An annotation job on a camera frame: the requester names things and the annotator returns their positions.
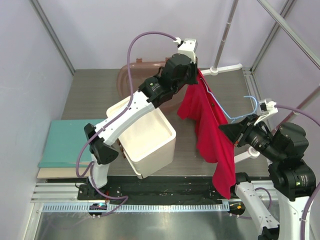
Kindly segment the light blue wire hanger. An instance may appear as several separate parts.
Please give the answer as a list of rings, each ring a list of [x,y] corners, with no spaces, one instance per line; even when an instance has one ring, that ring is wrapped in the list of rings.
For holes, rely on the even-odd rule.
[[[243,98],[247,98],[247,99],[251,99],[253,100],[254,106],[253,106],[253,111],[250,113],[246,113],[243,115],[238,115],[238,116],[230,116],[228,114],[228,112],[223,108],[223,106],[220,104],[220,102],[218,101],[218,99],[215,97],[215,95],[213,94],[213,92],[210,90],[207,82],[205,81],[205,79],[203,77],[200,78],[200,80],[202,81],[202,83],[204,84],[205,90],[206,92],[211,95],[211,97],[215,100],[216,104],[220,107],[220,109],[222,110],[223,114],[225,115],[226,118],[228,118],[229,120],[231,120],[232,123],[234,123],[236,120],[248,117],[250,115],[256,114],[257,113],[257,109],[258,109],[258,100],[252,96],[252,95],[245,95]]]

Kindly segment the red t shirt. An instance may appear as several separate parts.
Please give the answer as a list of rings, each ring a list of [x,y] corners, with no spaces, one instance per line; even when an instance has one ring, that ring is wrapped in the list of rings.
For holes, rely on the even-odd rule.
[[[236,183],[234,145],[219,129],[228,121],[200,70],[196,79],[198,84],[187,87],[177,115],[195,121],[196,148],[206,162],[216,164],[212,184],[221,196],[230,199]]]

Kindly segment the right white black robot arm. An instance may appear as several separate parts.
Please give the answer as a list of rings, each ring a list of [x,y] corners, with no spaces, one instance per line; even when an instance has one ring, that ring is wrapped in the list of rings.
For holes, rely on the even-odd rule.
[[[305,130],[292,122],[280,125],[271,133],[256,114],[238,123],[223,124],[219,129],[236,146],[250,145],[266,157],[270,180],[279,204],[279,220],[256,196],[253,184],[246,173],[240,180],[226,184],[226,193],[240,198],[250,214],[259,240],[307,240],[310,237],[310,207],[316,189],[316,176],[303,160],[309,146]]]

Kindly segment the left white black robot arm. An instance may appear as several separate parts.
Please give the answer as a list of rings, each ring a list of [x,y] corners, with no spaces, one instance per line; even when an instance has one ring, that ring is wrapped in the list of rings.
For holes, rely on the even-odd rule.
[[[89,194],[100,200],[107,192],[110,163],[119,153],[112,147],[119,136],[144,115],[170,101],[185,85],[197,84],[198,59],[195,53],[176,53],[147,78],[129,98],[127,105],[97,125],[88,123],[84,133],[92,154]]]

